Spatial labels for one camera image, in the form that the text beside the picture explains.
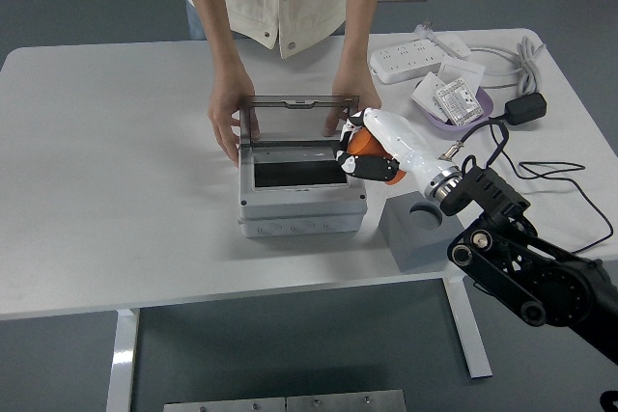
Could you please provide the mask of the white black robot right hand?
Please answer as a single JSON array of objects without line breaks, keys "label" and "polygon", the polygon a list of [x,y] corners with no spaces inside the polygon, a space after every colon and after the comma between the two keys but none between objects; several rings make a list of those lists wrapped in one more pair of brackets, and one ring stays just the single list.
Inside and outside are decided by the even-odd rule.
[{"label": "white black robot right hand", "polygon": [[410,176],[428,199],[447,195],[462,179],[460,169],[430,151],[407,119],[375,108],[347,119],[336,161],[358,179],[393,185]]}]

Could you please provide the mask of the person's left hand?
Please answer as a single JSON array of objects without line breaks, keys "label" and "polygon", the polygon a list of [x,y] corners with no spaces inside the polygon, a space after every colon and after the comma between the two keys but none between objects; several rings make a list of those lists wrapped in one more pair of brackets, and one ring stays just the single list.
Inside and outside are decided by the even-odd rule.
[{"label": "person's left hand", "polygon": [[[336,96],[357,96],[358,103],[355,112],[366,108],[382,107],[381,99],[375,88],[370,74],[347,75],[338,73],[332,85],[333,94]],[[332,136],[340,121],[344,121],[352,110],[331,108],[324,122],[323,135]]]}]

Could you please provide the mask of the person's right hand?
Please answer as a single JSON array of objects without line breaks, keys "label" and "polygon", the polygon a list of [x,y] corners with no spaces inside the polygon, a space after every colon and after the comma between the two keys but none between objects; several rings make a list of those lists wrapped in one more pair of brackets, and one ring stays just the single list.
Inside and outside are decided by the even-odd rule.
[{"label": "person's right hand", "polygon": [[239,165],[239,136],[234,128],[239,127],[240,122],[235,114],[242,101],[254,94],[254,84],[243,64],[215,71],[208,116],[218,146],[236,167]]}]

